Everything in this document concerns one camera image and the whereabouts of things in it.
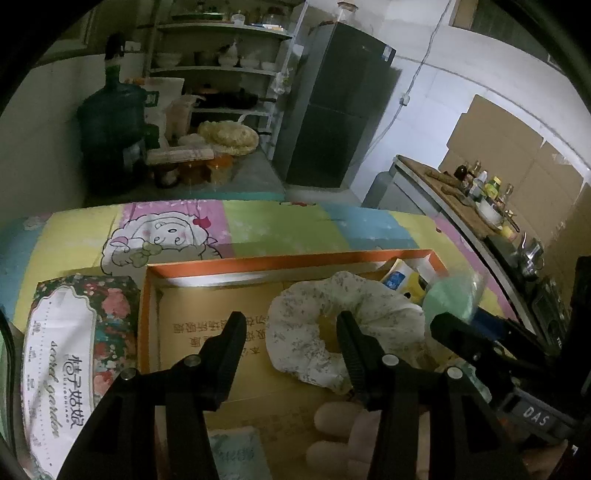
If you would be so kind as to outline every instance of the shelf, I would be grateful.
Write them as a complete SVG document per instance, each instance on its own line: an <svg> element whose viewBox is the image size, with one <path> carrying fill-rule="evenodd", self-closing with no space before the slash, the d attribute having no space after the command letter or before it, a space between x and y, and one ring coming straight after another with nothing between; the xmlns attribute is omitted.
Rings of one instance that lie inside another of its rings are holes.
<svg viewBox="0 0 591 480"><path fill-rule="evenodd" d="M269 116L266 110L238 110L234 108L193 108L193 113L231 113L233 115Z"/></svg>
<svg viewBox="0 0 591 480"><path fill-rule="evenodd" d="M277 72L271 72L270 70L255 70L247 69L243 67L216 67L216 66L193 66L193 67L172 67L169 69L150 69L150 73L159 72L183 72L187 70L213 70L219 72L238 72L238 73L255 73L258 75L268 75L274 77Z"/></svg>
<svg viewBox="0 0 591 480"><path fill-rule="evenodd" d="M184 22L184 23L169 23L158 26L161 31L180 31L189 30L191 28L229 28L233 30L243 30L245 32L258 32L261 34L272 35L286 40L292 35L286 31L272 30L270 28L253 27L252 25L235 25L233 23L215 23L215 22Z"/></svg>

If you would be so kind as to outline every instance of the floral tissue package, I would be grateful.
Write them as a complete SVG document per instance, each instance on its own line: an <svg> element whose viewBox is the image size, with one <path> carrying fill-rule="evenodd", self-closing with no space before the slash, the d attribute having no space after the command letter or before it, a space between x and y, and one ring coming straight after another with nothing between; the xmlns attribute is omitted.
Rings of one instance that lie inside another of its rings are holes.
<svg viewBox="0 0 591 480"><path fill-rule="evenodd" d="M135 366L138 305L130 277L77 274L37 286L21 379L34 477L57 478L95 405L122 369Z"/></svg>

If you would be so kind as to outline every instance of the bowl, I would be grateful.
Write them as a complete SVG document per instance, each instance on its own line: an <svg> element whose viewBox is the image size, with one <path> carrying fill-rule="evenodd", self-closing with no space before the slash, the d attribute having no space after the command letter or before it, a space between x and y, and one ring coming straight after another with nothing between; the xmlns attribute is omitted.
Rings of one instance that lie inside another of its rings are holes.
<svg viewBox="0 0 591 480"><path fill-rule="evenodd" d="M504 217L502 214L497 212L493 206L486 201L486 199L482 199L476 204L476 211L478 212L480 218L482 218L488 224L488 226L494 230L502 229Z"/></svg>
<svg viewBox="0 0 591 480"><path fill-rule="evenodd" d="M218 57L217 61L222 67L235 67L238 57Z"/></svg>
<svg viewBox="0 0 591 480"><path fill-rule="evenodd" d="M240 65L246 69L258 69L261 66L261 62L257 59L242 59Z"/></svg>
<svg viewBox="0 0 591 480"><path fill-rule="evenodd" d="M181 63L182 58L182 53L157 53L154 56L154 61L158 68L171 69Z"/></svg>
<svg viewBox="0 0 591 480"><path fill-rule="evenodd" d="M271 61L262 61L261 67L263 70L266 70L268 72L276 72L277 71L277 65L275 65Z"/></svg>

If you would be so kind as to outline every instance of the window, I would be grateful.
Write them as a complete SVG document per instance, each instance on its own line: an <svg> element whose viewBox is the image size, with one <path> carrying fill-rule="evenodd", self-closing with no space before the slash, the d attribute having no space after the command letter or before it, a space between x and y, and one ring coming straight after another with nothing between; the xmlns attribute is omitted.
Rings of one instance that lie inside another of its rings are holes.
<svg viewBox="0 0 591 480"><path fill-rule="evenodd" d="M508 43L558 69L540 42L493 0L458 0L452 25Z"/></svg>

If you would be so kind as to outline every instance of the bolt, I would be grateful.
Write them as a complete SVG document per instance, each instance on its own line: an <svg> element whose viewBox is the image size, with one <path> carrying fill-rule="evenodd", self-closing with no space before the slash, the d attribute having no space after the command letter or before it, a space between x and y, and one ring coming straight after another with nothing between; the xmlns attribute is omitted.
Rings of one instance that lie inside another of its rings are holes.
<svg viewBox="0 0 591 480"><path fill-rule="evenodd" d="M201 357L198 355L189 355L189 356L185 357L185 360L184 360L184 364L187 365L187 367L196 367L200 363L201 363Z"/></svg>
<svg viewBox="0 0 591 480"><path fill-rule="evenodd" d="M395 367L398 365L398 357L396 355L388 354L382 357L382 363L386 365L386 367Z"/></svg>
<svg viewBox="0 0 591 480"><path fill-rule="evenodd" d="M450 367L447 369L447 375L450 378L453 378L454 380L460 380L461 377L464 376L464 374L462 373L462 370L460 370L458 367Z"/></svg>
<svg viewBox="0 0 591 480"><path fill-rule="evenodd" d="M138 371L135 368L126 368L125 370L121 371L120 375L123 380L131 380L135 377L135 374Z"/></svg>

